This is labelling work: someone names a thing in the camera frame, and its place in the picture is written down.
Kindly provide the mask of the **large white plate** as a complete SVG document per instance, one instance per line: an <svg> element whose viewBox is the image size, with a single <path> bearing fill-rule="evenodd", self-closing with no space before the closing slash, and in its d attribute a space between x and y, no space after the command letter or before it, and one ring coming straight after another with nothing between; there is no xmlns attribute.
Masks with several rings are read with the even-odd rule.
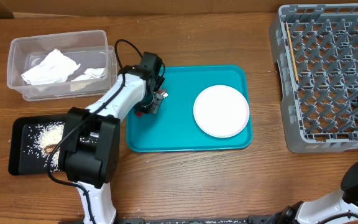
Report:
<svg viewBox="0 0 358 224"><path fill-rule="evenodd" d="M198 127L214 138L231 138L241 133L250 121L250 106L245 96L227 85L205 88L193 104Z"/></svg>

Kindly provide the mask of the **brown food scrap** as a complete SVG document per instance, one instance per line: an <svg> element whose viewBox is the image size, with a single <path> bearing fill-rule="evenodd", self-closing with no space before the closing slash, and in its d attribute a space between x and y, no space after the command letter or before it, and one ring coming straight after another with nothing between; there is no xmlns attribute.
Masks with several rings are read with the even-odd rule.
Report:
<svg viewBox="0 0 358 224"><path fill-rule="evenodd" d="M44 148L44 152L46 154L50 155L53 152L53 150L55 149L55 147L56 147L56 144L48 145Z"/></svg>

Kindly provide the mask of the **pile of white rice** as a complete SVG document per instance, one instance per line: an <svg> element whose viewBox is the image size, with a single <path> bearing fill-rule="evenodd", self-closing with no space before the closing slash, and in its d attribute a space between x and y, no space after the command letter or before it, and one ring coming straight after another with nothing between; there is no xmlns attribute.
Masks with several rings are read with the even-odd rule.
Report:
<svg viewBox="0 0 358 224"><path fill-rule="evenodd" d="M27 134L24 136L29 143L25 143L24 152L35 158L41 164L41 168L47 167L50 155L44 152L44 148L51 144L58 144L63 136L64 122L52 121L47 123L30 124L25 127Z"/></svg>

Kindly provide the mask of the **wooden chopstick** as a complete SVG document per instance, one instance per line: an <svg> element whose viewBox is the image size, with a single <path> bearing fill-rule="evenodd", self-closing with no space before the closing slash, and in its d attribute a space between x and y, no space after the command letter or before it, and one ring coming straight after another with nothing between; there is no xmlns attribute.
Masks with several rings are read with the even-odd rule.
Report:
<svg viewBox="0 0 358 224"><path fill-rule="evenodd" d="M291 40L291 33L290 33L288 22L285 22L285 26L286 26L286 29L287 29L288 43L289 43L289 48L290 48L291 61L292 61L292 65L293 65L295 81L299 82L298 70L297 70L297 67L296 67L295 54L294 54L294 51L293 51L293 44L292 44L292 40Z"/></svg>

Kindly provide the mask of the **red sauce packet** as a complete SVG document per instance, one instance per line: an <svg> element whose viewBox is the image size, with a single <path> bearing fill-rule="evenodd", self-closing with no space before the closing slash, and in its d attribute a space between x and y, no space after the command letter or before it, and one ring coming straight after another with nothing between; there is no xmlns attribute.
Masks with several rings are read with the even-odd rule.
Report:
<svg viewBox="0 0 358 224"><path fill-rule="evenodd" d="M135 115L138 117L141 117L144 114L144 112L142 110L136 110L135 111Z"/></svg>

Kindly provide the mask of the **white paper napkin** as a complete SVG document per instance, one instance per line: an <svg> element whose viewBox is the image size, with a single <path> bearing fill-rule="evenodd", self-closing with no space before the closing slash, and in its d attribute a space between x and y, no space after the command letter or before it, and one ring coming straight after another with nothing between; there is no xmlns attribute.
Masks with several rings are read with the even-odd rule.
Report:
<svg viewBox="0 0 358 224"><path fill-rule="evenodd" d="M58 49L54 49L43 61L24 72L21 77L29 85L61 83L74 74L80 65L70 57L63 55Z"/></svg>

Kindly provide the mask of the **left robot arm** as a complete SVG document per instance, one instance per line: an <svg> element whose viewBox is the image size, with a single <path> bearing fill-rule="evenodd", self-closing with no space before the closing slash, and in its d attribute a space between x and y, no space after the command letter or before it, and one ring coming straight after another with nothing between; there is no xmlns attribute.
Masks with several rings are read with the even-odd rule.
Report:
<svg viewBox="0 0 358 224"><path fill-rule="evenodd" d="M114 223L110 182L119 160L121 123L130 111L157 113L164 72L163 60L144 52L138 65L120 67L117 82L97 102L67 113L55 148L67 180L58 183L77 189L85 212L82 223Z"/></svg>

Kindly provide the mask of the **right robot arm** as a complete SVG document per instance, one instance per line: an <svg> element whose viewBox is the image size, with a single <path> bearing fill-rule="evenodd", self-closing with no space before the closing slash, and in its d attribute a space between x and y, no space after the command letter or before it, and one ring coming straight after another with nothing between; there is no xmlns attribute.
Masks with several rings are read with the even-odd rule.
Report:
<svg viewBox="0 0 358 224"><path fill-rule="evenodd" d="M340 189L317 200L298 202L277 214L272 223L347 223L358 220L358 162L341 180Z"/></svg>

